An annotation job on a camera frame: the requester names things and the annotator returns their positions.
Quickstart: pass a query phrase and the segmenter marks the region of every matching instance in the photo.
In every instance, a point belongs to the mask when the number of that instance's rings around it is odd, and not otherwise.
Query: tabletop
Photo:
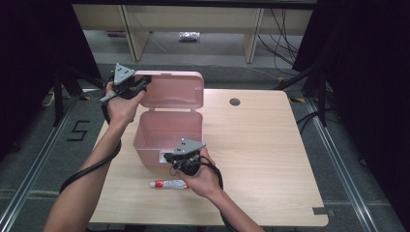
[[[239,105],[232,105],[232,99]],[[91,222],[223,225],[218,209],[190,189],[155,189],[177,179],[167,167],[145,167],[133,147],[139,116],[111,163]],[[326,214],[307,153],[285,93],[205,89],[203,139],[223,177],[224,189],[261,226],[325,226]],[[102,126],[102,136],[107,124]]]

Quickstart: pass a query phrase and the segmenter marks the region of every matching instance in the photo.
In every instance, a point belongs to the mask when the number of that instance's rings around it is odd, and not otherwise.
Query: gray floor
[[[288,79],[291,76],[282,72],[295,73],[289,70],[291,67],[286,62],[279,58],[275,60],[274,55],[267,51],[261,42],[258,42],[253,63],[247,64],[242,39],[239,35],[201,34],[196,43],[181,43],[178,41],[176,32],[152,33],[142,59],[134,62],[125,38],[109,38],[102,31],[85,31],[84,33],[103,76],[109,74],[115,63],[121,63],[136,68],[139,66],[141,69],[199,70],[204,75],[208,88],[271,89],[278,84],[279,78]],[[268,35],[262,36],[262,39],[275,49],[276,44]],[[302,38],[289,37],[288,39],[298,47]],[[291,59],[286,49],[279,49],[278,52],[289,60]],[[235,77],[235,75],[237,75],[236,83],[232,81],[232,76]],[[286,90],[289,97],[302,96],[300,89],[303,81],[301,82]],[[93,88],[86,83],[83,83],[83,86]],[[308,107],[305,103],[291,102],[290,104],[296,120],[308,114]],[[91,151],[103,123],[99,106],[93,101],[79,101],[73,111],[75,114],[63,128],[47,163],[15,219],[11,231],[41,231],[60,185],[76,171]],[[331,112],[326,116],[329,133],[379,231],[404,231],[389,201],[369,170],[358,163],[360,154],[343,125],[337,121],[337,115]],[[9,154],[0,163],[0,209],[2,212],[9,205],[15,190],[24,180],[28,169],[42,149],[52,130],[53,117],[52,107],[46,107],[39,112],[27,132],[19,139],[21,150]],[[76,136],[72,134],[75,123],[84,119],[89,121],[81,125],[88,130],[84,141],[80,144],[68,142],[69,138]],[[321,228],[269,227],[266,231],[364,231],[341,184],[335,166],[329,158],[328,151],[312,122],[307,124],[302,138],[322,199],[328,210],[330,222]],[[91,227],[104,229],[106,225],[92,224]],[[124,225],[110,225],[110,228],[124,228]]]

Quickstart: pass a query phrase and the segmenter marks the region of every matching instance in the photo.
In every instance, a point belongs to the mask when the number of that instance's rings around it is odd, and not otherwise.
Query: box lid
[[[190,108],[203,106],[204,81],[199,72],[137,71],[137,78],[151,75],[141,105],[147,108]]]

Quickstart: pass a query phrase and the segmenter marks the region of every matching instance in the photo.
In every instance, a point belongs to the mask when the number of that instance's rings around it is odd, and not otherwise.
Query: floor
[[[84,34],[101,69],[103,69],[102,67],[113,66],[116,63],[125,66],[161,64],[175,67],[198,67],[204,71],[231,67],[272,78],[273,83],[278,83],[278,75],[265,71],[275,70],[285,79],[296,73],[290,70],[291,65],[288,62],[275,57],[261,41],[257,43],[253,62],[247,64],[240,35],[201,34],[199,40],[195,43],[182,43],[179,42],[178,32],[152,33],[141,60],[134,62],[125,38],[108,37],[104,31],[84,31]],[[280,55],[292,61],[293,57],[286,49],[286,44],[282,43],[283,47],[277,47],[274,42],[274,39],[279,39],[278,36],[271,38],[269,35],[262,35],[261,39],[272,50],[276,50]],[[294,46],[292,49],[297,49],[301,40],[302,37],[288,37],[288,41]],[[288,95],[299,97],[300,94],[297,93],[299,86],[289,88]],[[315,104],[309,104],[308,102],[291,102],[296,119],[300,119],[314,110],[310,107],[314,107]],[[80,118],[81,115],[93,114],[90,107],[96,106],[81,101],[74,109],[79,112],[76,117]],[[91,117],[97,123],[103,122],[100,113],[96,113]],[[2,212],[10,206],[10,202],[15,192],[18,192],[20,184],[27,179],[27,170],[36,161],[37,154],[41,151],[44,142],[47,141],[47,136],[53,133],[53,128],[48,123],[52,118],[52,108],[46,108],[40,112],[34,120],[36,123],[33,123],[28,129],[30,132],[27,132],[21,138],[21,141],[36,141],[28,142],[29,146],[22,147],[23,151],[19,151],[28,155],[24,157],[11,155],[0,164],[0,209],[2,209]],[[371,173],[358,162],[360,154],[356,151],[354,143],[350,141],[343,125],[337,121],[337,115],[334,113],[327,114],[327,119],[329,124],[325,132],[330,136],[328,140],[330,139],[336,143],[336,151],[333,151],[333,154],[330,152],[332,147],[324,145],[326,138],[321,136],[323,128],[320,127],[317,120],[313,120],[306,125],[302,138],[320,193],[328,210],[329,225],[323,228],[269,227],[266,228],[266,231],[404,231],[383,192],[372,178]],[[97,131],[90,131],[89,133],[98,134]],[[87,139],[90,140],[90,147],[86,149],[92,149],[96,137],[91,136]],[[64,146],[59,147],[56,144],[53,153],[54,155],[49,158],[47,164],[39,170],[39,181],[33,184],[32,189],[29,189],[28,199],[19,209],[18,217],[14,218],[15,224],[12,226],[11,231],[41,231],[40,228],[44,224],[47,212],[58,195],[59,183],[61,184],[65,178],[55,174],[55,165],[50,165],[50,163],[58,163],[66,155]],[[335,163],[338,158],[343,163],[341,169]],[[64,163],[58,166],[58,170],[72,173],[78,166],[80,166],[80,162],[77,159],[64,159]],[[342,180],[343,178],[340,175],[343,176],[343,173],[340,174],[340,172],[343,171],[347,171],[347,177],[354,183],[353,186],[348,186],[348,183],[346,185]],[[362,209],[355,207],[357,204],[352,199],[363,200],[365,210],[369,211],[368,216],[374,220],[375,227],[366,227],[366,222],[363,222],[363,217],[360,216]]]

